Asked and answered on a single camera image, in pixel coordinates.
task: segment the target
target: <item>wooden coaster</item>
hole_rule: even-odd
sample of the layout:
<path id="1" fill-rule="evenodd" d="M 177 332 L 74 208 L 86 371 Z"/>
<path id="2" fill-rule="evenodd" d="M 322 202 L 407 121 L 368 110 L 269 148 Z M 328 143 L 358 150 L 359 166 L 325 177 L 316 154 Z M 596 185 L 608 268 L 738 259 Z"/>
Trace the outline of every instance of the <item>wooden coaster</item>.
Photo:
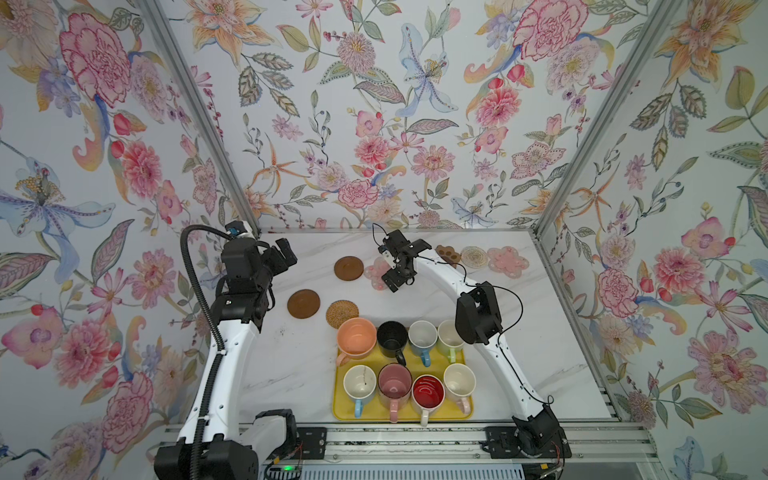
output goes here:
<path id="1" fill-rule="evenodd" d="M 320 297 L 314 290 L 299 290 L 288 299 L 288 313 L 296 318 L 310 318 L 317 310 L 320 310 Z"/>
<path id="2" fill-rule="evenodd" d="M 350 282 L 360 278 L 363 268 L 361 259 L 357 257 L 341 257 L 336 261 L 336 265 L 333 266 L 333 272 L 341 280 Z"/>

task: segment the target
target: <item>white mug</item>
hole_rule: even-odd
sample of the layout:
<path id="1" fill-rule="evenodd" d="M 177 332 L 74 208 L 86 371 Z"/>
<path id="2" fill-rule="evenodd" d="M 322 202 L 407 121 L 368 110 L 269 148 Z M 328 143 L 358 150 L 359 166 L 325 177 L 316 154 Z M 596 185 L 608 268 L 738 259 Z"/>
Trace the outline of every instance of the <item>white mug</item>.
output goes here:
<path id="1" fill-rule="evenodd" d="M 473 371 L 463 363 L 449 365 L 442 374 L 445 383 L 445 396 L 456 402 L 464 415 L 472 413 L 469 406 L 469 396 L 475 391 L 477 379 Z"/>
<path id="2" fill-rule="evenodd" d="M 362 408 L 376 395 L 376 374 L 370 367 L 355 365 L 344 375 L 344 392 L 355 403 L 355 418 L 362 415 Z"/>
<path id="3" fill-rule="evenodd" d="M 456 363 L 456 353 L 464 348 L 464 340 L 459 336 L 455 320 L 446 320 L 437 327 L 437 351 Z"/>

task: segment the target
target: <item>floral wallpaper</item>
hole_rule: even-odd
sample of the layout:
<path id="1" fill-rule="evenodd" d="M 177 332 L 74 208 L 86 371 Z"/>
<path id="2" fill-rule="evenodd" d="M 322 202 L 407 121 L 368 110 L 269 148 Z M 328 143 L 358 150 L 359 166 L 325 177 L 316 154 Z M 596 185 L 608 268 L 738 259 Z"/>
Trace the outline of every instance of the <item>floral wallpaper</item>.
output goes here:
<path id="1" fill-rule="evenodd" d="M 271 229 L 531 226 L 653 6 L 163 5 Z"/>
<path id="2" fill-rule="evenodd" d="M 210 345 L 180 232 L 229 197 L 131 0 L 0 0 L 0 85 L 0 478 L 136 478 Z"/>
<path id="3" fill-rule="evenodd" d="M 688 0 L 545 247 L 671 478 L 768 475 L 768 69 L 759 0 Z"/>

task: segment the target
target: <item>pink mug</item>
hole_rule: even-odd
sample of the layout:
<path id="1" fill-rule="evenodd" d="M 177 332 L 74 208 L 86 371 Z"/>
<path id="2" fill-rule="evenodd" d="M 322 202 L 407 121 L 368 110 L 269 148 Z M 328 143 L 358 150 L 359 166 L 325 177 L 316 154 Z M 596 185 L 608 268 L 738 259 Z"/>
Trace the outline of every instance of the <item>pink mug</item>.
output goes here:
<path id="1" fill-rule="evenodd" d="M 339 327 L 336 343 L 341 350 L 336 366 L 344 365 L 350 359 L 364 359 L 376 346 L 376 327 L 364 318 L 349 319 Z"/>
<path id="2" fill-rule="evenodd" d="M 397 423 L 397 412 L 408 405 L 413 377 L 399 363 L 390 363 L 379 372 L 379 398 L 389 408 L 389 421 Z"/>

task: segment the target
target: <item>orange mug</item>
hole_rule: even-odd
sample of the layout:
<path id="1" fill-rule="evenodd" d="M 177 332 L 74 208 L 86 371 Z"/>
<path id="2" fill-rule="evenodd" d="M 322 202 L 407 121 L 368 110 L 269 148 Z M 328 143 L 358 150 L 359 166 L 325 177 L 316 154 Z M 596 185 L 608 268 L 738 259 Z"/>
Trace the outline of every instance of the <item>orange mug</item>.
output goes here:
<path id="1" fill-rule="evenodd" d="M 339 327 L 336 343 L 341 350 L 336 358 L 336 366 L 344 365 L 351 359 L 364 359 L 376 346 L 376 327 L 364 318 L 349 319 Z"/>

